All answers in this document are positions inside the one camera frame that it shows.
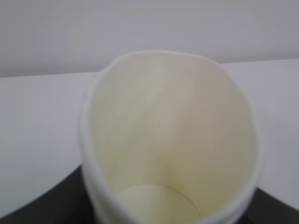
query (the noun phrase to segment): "white table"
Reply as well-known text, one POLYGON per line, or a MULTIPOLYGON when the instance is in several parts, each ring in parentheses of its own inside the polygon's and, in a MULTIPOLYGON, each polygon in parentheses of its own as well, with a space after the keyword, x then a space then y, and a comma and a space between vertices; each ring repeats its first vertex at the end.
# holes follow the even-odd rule
MULTIPOLYGON (((257 110, 259 187, 299 209, 299 59, 223 64, 257 110)), ((80 165, 76 125, 94 73, 0 78, 0 217, 80 165)))

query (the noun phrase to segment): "cup rim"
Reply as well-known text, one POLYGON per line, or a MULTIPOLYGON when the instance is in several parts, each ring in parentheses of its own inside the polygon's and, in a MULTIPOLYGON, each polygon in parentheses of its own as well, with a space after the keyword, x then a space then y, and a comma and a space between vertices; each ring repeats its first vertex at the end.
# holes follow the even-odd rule
MULTIPOLYGON (((81 144, 81 156, 83 161, 88 161, 88 163, 82 164, 83 170, 86 168, 88 172, 91 173, 90 177, 93 179, 93 182, 96 184, 98 191, 101 192, 101 197, 105 200, 105 203, 111 210, 113 210, 114 215, 117 215, 120 219, 124 220, 125 223, 130 224, 142 224, 140 220, 138 220, 132 213, 117 200, 116 196, 112 193, 112 191, 108 187, 108 183, 104 178, 104 175, 100 169, 98 162, 96 161, 93 148, 92 148, 92 139, 89 128, 89 112, 90 106, 92 104, 92 99, 94 96, 94 92, 96 87, 102 77, 117 63, 124 60, 125 58, 136 56, 136 55, 144 55, 150 53, 157 54, 167 54, 167 55, 180 55, 180 56, 188 56, 193 58, 200 58, 206 60, 207 62, 213 64, 218 67, 227 75, 226 71, 215 61, 208 59, 203 56, 181 53, 176 51, 168 51, 168 50, 143 50, 143 51, 135 51, 131 53, 124 54, 115 60, 113 60, 107 67, 97 72, 97 75, 93 79, 93 83, 89 87, 87 94, 85 96, 85 101, 83 102, 83 106, 81 107, 80 116, 79 116, 79 124, 78 124, 78 135, 79 142, 81 144)), ((213 224, 215 222, 219 222, 228 218, 234 211, 238 210, 242 204, 248 200, 249 197, 253 196, 254 190, 257 187, 257 181, 259 178, 260 171, 262 169, 262 163, 264 160, 264 151, 261 142, 261 133, 257 125, 256 121, 256 110, 253 107, 253 104, 250 99, 243 93, 243 91, 239 88, 239 86, 234 82, 233 79, 228 77, 232 84, 239 89, 240 94, 246 100, 250 115, 251 122, 253 123, 255 132, 256 132, 256 141, 257 141, 257 155, 256 155, 256 164, 253 167, 251 176, 247 179, 247 182, 244 183, 244 186, 234 195, 230 201, 221 209, 217 210, 213 214, 207 216, 206 218, 198 221, 192 222, 192 224, 213 224)))

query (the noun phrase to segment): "dark surface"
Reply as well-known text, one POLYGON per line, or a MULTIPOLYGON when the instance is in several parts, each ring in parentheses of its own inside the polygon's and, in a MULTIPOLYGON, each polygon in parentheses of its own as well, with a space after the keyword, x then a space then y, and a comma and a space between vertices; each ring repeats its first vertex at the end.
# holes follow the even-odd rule
MULTIPOLYGON (((0 219, 0 224, 94 224, 81 167, 40 198, 0 219)), ((237 224, 299 224, 299 211, 258 189, 237 224)))

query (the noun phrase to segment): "white paper cup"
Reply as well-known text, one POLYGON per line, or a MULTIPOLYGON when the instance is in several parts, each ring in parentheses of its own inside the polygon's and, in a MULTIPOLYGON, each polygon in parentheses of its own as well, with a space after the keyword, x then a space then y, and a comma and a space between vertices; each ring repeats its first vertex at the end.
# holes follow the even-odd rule
POLYGON ((84 181, 105 224, 232 224, 256 189, 250 106, 204 57, 118 58, 95 78, 79 129, 84 181))

